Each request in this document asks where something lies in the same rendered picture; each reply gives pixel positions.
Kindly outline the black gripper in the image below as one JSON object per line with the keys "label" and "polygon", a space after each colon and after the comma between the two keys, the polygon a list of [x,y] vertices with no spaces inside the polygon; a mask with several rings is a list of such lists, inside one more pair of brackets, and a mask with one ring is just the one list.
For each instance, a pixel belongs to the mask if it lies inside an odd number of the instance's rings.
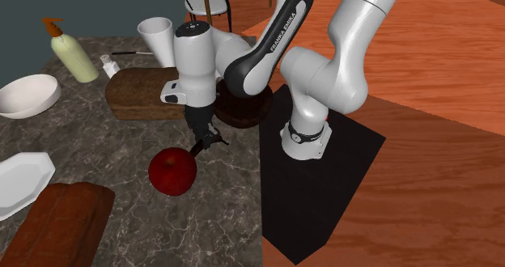
{"label": "black gripper", "polygon": [[204,149],[203,138],[205,139],[205,146],[211,146],[216,142],[228,145],[228,142],[223,139],[220,131],[214,127],[210,127],[213,115],[214,107],[212,104],[200,108],[185,105],[184,116],[187,125],[192,130],[194,137],[200,139],[189,151],[193,157],[196,157]]}

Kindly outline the red apple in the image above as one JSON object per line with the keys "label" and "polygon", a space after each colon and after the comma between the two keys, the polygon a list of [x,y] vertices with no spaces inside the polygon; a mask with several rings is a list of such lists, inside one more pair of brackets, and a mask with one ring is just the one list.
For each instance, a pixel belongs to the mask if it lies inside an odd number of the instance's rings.
{"label": "red apple", "polygon": [[185,149],[161,150],[148,167],[149,181],[159,192],[180,196],[192,187],[197,175],[195,158]]}

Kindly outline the dark brown round bowl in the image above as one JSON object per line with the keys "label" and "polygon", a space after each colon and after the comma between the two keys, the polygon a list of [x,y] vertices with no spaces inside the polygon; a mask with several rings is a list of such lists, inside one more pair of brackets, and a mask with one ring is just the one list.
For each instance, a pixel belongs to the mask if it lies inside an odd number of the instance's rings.
{"label": "dark brown round bowl", "polygon": [[273,101],[273,92],[267,86],[259,95],[251,98],[235,97],[220,80],[216,84],[215,116],[225,124],[237,129],[259,125],[268,115]]}

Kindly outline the white flared cup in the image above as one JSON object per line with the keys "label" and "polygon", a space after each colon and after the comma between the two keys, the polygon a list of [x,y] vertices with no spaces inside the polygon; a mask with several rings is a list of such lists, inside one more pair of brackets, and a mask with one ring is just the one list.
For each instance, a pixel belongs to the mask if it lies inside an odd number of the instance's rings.
{"label": "white flared cup", "polygon": [[172,21],[164,17],[153,17],[138,24],[138,33],[155,56],[162,68],[175,66]]}

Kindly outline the black robot stand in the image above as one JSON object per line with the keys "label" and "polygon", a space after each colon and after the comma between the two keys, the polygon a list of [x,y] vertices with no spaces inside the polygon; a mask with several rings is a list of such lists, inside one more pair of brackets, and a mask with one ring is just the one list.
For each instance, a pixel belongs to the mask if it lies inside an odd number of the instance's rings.
{"label": "black robot stand", "polygon": [[262,235],[297,265],[329,240],[385,138],[338,112],[321,159],[299,161],[282,149],[280,131],[291,115],[287,86],[273,95],[260,123]]}

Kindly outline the white salt shaker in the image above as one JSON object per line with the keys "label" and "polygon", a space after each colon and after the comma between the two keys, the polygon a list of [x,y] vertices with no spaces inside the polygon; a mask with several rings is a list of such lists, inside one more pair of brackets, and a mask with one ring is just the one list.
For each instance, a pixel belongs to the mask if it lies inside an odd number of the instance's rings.
{"label": "white salt shaker", "polygon": [[120,70],[119,65],[108,54],[102,55],[100,60],[103,62],[103,69],[109,78],[112,78]]}

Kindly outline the black chair with white seat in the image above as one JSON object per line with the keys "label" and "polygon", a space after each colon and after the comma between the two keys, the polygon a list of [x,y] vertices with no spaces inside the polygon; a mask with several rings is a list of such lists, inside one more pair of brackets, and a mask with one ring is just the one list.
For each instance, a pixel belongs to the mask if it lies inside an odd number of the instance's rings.
{"label": "black chair with white seat", "polygon": [[195,21],[196,16],[227,14],[228,31],[232,32],[231,7],[229,0],[208,0],[206,9],[205,0],[184,0],[185,9],[189,12],[190,20]]}

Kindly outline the pale green orange-pump bottle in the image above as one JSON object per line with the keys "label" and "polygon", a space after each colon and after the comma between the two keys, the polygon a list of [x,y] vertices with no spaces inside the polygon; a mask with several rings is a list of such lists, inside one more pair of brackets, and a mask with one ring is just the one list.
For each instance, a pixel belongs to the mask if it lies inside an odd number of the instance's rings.
{"label": "pale green orange-pump bottle", "polygon": [[91,59],[72,36],[66,35],[55,22],[62,19],[43,18],[46,31],[52,37],[51,48],[63,65],[80,83],[89,83],[97,79],[99,72]]}

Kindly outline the reddish brown bread loaf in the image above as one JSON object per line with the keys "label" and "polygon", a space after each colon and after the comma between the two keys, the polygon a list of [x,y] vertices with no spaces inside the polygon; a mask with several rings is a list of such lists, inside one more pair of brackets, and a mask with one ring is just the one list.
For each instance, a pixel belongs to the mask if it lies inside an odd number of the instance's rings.
{"label": "reddish brown bread loaf", "polygon": [[91,267],[115,193],[88,182],[48,185],[0,260],[0,267]]}

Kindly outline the white round bowl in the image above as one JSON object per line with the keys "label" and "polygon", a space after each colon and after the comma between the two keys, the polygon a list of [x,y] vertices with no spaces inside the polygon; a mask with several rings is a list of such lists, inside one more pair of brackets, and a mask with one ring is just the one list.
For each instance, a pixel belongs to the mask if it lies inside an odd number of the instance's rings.
{"label": "white round bowl", "polygon": [[0,116],[33,117],[52,107],[60,96],[60,84],[52,75],[28,75],[0,89]]}

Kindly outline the white octagonal plate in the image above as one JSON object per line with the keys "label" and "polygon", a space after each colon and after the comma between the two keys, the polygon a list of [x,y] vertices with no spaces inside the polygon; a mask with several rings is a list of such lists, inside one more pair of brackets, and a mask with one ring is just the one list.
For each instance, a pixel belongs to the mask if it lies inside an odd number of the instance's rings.
{"label": "white octagonal plate", "polygon": [[0,163],[0,221],[33,203],[56,168],[46,152],[19,152]]}

